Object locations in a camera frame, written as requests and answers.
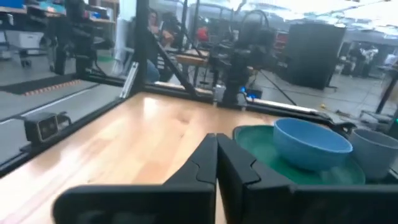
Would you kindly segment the wooden side table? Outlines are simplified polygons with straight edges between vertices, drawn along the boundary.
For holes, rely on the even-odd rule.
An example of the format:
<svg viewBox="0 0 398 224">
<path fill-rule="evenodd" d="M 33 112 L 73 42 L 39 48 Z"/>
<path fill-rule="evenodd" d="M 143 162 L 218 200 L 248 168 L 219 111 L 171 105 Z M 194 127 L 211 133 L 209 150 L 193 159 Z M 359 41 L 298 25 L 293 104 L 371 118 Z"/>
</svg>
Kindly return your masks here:
<svg viewBox="0 0 398 224">
<path fill-rule="evenodd" d="M 205 66 L 208 61 L 209 52 L 206 50 L 199 50 L 200 54 L 195 49 L 186 50 L 181 54 L 177 54 L 175 59 L 178 63 L 193 66 Z"/>
</svg>

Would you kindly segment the black floor mat orange edge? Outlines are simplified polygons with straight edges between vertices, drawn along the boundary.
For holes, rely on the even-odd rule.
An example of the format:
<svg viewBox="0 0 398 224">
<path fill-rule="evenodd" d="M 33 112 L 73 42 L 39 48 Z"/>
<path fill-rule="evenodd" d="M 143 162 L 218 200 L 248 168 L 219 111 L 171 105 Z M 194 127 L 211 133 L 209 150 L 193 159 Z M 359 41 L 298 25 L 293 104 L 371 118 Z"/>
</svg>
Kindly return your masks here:
<svg viewBox="0 0 398 224">
<path fill-rule="evenodd" d="M 80 82 L 81 80 L 75 78 L 74 75 L 61 75 L 0 86 L 0 91 L 5 91 L 15 95 L 27 96 L 42 93 L 45 91 L 51 91 L 69 85 L 75 85 Z"/>
</svg>

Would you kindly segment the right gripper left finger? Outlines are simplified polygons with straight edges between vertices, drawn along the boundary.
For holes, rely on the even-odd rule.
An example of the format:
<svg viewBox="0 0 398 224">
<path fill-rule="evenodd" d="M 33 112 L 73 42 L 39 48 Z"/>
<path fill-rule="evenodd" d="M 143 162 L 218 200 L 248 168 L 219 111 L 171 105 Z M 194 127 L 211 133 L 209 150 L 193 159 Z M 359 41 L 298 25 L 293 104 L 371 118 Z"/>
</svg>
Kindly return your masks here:
<svg viewBox="0 0 398 224">
<path fill-rule="evenodd" d="M 216 184 L 217 139 L 215 134 L 207 134 L 191 156 L 185 161 L 164 185 L 170 184 Z"/>
</svg>

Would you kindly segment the silver aluminium bracket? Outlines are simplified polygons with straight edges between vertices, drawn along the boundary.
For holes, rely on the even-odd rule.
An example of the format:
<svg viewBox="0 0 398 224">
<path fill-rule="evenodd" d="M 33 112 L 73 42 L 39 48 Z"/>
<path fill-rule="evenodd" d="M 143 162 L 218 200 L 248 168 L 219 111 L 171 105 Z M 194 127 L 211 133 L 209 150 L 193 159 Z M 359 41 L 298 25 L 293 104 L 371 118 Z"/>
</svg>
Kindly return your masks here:
<svg viewBox="0 0 398 224">
<path fill-rule="evenodd" d="M 120 98 L 122 99 L 126 99 L 131 92 L 133 83 L 134 83 L 134 79 L 136 77 L 136 74 L 138 72 L 138 67 L 139 67 L 139 63 L 138 62 L 133 62 L 131 64 L 131 66 L 129 67 L 128 73 L 127 73 L 127 77 L 126 80 L 124 82 L 124 86 L 122 88 L 121 94 L 120 94 Z"/>
</svg>

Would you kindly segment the blue bowl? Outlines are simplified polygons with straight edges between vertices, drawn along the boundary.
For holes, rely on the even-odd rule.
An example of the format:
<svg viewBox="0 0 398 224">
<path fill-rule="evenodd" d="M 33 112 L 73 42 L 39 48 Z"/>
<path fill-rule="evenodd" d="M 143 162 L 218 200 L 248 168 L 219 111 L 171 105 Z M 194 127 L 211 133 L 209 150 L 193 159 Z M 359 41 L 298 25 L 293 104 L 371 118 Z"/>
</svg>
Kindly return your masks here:
<svg viewBox="0 0 398 224">
<path fill-rule="evenodd" d="M 281 118 L 274 122 L 273 141 L 281 158 L 310 171 L 339 166 L 353 151 L 351 143 L 336 132 L 295 118 Z"/>
</svg>

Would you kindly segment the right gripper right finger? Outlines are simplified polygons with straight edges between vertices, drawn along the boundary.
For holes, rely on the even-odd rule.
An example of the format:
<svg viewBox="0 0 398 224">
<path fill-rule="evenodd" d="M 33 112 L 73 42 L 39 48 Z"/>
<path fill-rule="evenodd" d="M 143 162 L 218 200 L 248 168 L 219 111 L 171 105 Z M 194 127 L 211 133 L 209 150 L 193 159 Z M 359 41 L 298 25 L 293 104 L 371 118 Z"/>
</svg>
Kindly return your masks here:
<svg viewBox="0 0 398 224">
<path fill-rule="evenodd" d="M 225 134 L 218 141 L 217 178 L 228 224 L 288 224 L 290 186 Z"/>
</svg>

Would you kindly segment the green plate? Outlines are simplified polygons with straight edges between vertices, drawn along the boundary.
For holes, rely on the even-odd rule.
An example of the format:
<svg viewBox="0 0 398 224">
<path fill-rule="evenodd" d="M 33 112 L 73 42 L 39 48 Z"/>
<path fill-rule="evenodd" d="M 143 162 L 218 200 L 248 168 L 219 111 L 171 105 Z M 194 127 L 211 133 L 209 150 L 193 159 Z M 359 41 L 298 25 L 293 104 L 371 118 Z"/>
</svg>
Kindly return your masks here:
<svg viewBox="0 0 398 224">
<path fill-rule="evenodd" d="M 266 166 L 297 184 L 364 185 L 366 183 L 363 170 L 351 157 L 338 167 L 320 172 L 292 166 L 279 156 L 274 146 L 273 132 L 274 127 L 268 125 L 238 126 L 233 129 L 233 139 Z"/>
</svg>

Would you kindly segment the black frame clip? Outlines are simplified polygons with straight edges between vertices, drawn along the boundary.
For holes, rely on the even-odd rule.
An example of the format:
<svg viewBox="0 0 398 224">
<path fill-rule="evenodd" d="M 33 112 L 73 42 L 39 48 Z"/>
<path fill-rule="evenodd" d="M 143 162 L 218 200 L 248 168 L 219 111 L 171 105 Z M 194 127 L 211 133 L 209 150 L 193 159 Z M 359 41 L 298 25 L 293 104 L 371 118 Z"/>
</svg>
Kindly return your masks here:
<svg viewBox="0 0 398 224">
<path fill-rule="evenodd" d="M 346 122 L 342 122 L 342 123 L 331 122 L 328 125 L 328 127 L 332 131 L 334 131 L 334 132 L 336 132 L 336 133 L 338 133 L 340 135 L 347 135 L 347 134 L 350 134 L 353 129 L 356 129 L 357 125 L 355 125 L 352 122 L 347 122 L 347 121 Z"/>
</svg>

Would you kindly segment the person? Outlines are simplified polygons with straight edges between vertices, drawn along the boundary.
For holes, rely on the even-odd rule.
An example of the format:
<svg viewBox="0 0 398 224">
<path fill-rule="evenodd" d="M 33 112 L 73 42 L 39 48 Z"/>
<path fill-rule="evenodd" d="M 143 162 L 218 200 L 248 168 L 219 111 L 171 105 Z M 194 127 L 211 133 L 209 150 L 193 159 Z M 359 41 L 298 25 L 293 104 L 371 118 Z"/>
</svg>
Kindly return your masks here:
<svg viewBox="0 0 398 224">
<path fill-rule="evenodd" d="M 367 78 L 370 73 L 373 58 L 378 52 L 378 48 L 371 44 L 360 44 L 355 47 L 352 50 L 352 56 L 356 59 L 353 76 Z"/>
<path fill-rule="evenodd" d="M 163 30 L 162 32 L 159 32 L 158 14 L 153 9 L 149 9 L 149 28 L 154 35 L 160 34 L 160 36 L 163 38 L 163 40 L 161 41 L 163 47 L 170 45 L 174 41 L 173 34 L 170 33 L 168 30 Z M 157 81 L 168 82 L 171 79 L 172 74 L 168 70 L 168 68 L 161 68 L 160 70 L 157 68 L 158 53 L 156 46 L 149 43 L 147 48 L 147 81 L 151 83 L 155 83 Z"/>
</svg>

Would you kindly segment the grey-blue mug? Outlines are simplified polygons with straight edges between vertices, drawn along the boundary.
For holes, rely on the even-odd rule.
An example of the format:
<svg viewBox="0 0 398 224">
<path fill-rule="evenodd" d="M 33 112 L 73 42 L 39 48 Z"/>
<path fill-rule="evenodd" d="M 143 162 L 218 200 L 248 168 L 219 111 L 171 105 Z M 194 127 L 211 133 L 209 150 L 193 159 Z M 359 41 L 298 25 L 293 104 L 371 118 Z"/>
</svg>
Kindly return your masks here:
<svg viewBox="0 0 398 224">
<path fill-rule="evenodd" d="M 354 129 L 349 142 L 353 146 L 352 156 L 367 179 L 385 178 L 398 158 L 398 140 L 380 132 Z"/>
</svg>

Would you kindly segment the white storage box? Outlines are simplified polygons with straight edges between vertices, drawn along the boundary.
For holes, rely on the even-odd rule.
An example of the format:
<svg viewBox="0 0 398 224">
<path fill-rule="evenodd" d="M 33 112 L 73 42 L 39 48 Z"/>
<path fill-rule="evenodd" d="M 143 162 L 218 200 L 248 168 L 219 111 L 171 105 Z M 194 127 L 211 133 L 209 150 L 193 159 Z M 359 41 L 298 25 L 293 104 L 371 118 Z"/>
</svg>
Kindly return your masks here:
<svg viewBox="0 0 398 224">
<path fill-rule="evenodd" d="M 9 44 L 20 49 L 38 49 L 43 35 L 41 32 L 6 31 Z"/>
</svg>

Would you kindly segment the black cabinet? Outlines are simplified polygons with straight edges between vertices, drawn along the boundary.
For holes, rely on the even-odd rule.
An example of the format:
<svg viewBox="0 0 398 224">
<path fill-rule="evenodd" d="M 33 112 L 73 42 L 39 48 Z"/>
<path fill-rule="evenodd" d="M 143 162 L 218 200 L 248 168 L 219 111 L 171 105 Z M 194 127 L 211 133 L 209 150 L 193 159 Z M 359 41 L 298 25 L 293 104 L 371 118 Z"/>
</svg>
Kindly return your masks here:
<svg viewBox="0 0 398 224">
<path fill-rule="evenodd" d="M 285 80 L 293 85 L 324 89 L 337 63 L 346 29 L 330 24 L 293 24 L 284 49 Z"/>
</svg>

